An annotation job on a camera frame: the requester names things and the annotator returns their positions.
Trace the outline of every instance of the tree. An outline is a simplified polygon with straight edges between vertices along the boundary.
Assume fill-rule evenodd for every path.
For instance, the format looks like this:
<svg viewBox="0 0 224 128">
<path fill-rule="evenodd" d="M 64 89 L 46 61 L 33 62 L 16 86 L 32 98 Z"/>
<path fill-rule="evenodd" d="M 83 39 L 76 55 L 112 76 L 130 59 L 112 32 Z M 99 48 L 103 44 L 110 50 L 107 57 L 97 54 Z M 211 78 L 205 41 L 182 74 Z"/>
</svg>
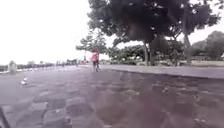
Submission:
<svg viewBox="0 0 224 128">
<path fill-rule="evenodd" d="M 206 42 L 207 55 L 213 60 L 219 60 L 224 52 L 224 33 L 214 31 L 207 37 Z"/>
<path fill-rule="evenodd" d="M 219 60 L 224 52 L 224 33 L 214 31 L 203 40 L 194 43 L 193 55 L 205 55 L 212 60 Z"/>
<path fill-rule="evenodd" d="M 219 20 L 218 15 L 212 14 L 207 0 L 203 3 L 201 0 L 198 3 L 189 0 L 90 0 L 89 3 L 91 29 L 100 29 L 108 36 L 115 34 L 115 44 L 142 41 L 146 58 L 148 52 L 154 51 L 150 44 L 156 37 L 176 38 L 183 32 L 189 64 L 191 46 L 188 35 Z"/>
<path fill-rule="evenodd" d="M 80 43 L 81 45 L 76 46 L 77 50 L 84 50 L 85 55 L 84 55 L 84 60 L 86 61 L 86 51 L 89 51 L 89 43 L 91 43 L 93 40 L 92 32 L 88 33 L 86 38 L 82 38 Z"/>
<path fill-rule="evenodd" d="M 81 45 L 76 46 L 77 50 L 84 50 L 85 56 L 84 60 L 86 60 L 86 52 L 92 52 L 93 50 L 98 50 L 99 53 L 105 53 L 106 52 L 106 43 L 105 38 L 103 37 L 102 32 L 97 32 L 97 36 L 93 37 L 95 33 L 93 31 L 90 31 L 86 38 L 81 39 Z"/>
</svg>

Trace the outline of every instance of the leaves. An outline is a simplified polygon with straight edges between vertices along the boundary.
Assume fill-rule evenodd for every path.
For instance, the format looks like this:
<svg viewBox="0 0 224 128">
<path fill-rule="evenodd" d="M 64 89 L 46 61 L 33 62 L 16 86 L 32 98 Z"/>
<path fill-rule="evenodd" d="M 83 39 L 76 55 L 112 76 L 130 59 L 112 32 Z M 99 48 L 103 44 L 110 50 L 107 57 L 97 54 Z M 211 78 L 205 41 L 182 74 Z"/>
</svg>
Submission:
<svg viewBox="0 0 224 128">
<path fill-rule="evenodd" d="M 105 53 L 107 48 L 103 33 L 98 32 L 95 38 L 93 37 L 93 34 L 93 32 L 90 32 L 86 38 L 81 39 L 81 45 L 76 46 L 76 49 L 90 52 L 97 50 L 99 53 Z"/>
<path fill-rule="evenodd" d="M 212 32 L 206 40 L 196 42 L 192 45 L 193 55 L 205 55 L 213 60 L 219 60 L 224 52 L 224 33 Z"/>
</svg>

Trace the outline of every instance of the stone pavement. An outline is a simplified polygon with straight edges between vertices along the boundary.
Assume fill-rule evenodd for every path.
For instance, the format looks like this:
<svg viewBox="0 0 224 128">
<path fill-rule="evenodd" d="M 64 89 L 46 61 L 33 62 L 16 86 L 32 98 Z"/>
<path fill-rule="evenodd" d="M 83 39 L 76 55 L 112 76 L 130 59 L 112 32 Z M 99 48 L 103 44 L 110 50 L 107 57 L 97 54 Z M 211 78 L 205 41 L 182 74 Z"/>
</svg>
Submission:
<svg viewBox="0 0 224 128">
<path fill-rule="evenodd" d="M 12 128 L 223 128 L 223 84 L 70 67 L 0 76 L 0 104 Z"/>
<path fill-rule="evenodd" d="M 80 67 L 92 68 L 92 65 L 80 65 Z M 224 79 L 224 68 L 222 67 L 146 67 L 146 66 L 128 66 L 128 65 L 100 65 L 101 69 L 110 69 L 118 71 L 128 71 L 137 73 L 166 74 L 177 76 L 189 76 L 200 78 Z"/>
</svg>

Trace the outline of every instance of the sky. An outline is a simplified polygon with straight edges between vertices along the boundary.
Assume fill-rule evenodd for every path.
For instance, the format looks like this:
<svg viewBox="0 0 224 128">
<path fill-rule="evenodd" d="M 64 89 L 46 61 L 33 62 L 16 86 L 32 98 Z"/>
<path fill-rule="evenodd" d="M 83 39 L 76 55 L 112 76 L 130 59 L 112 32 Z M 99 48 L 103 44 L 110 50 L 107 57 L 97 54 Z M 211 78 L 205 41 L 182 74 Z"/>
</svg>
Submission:
<svg viewBox="0 0 224 128">
<path fill-rule="evenodd" d="M 88 0 L 0 0 L 0 64 L 83 59 L 84 52 L 76 51 L 75 46 L 88 33 L 89 11 Z M 203 40 L 223 28 L 224 19 L 191 34 L 190 41 Z M 106 39 L 111 46 L 112 39 Z"/>
</svg>

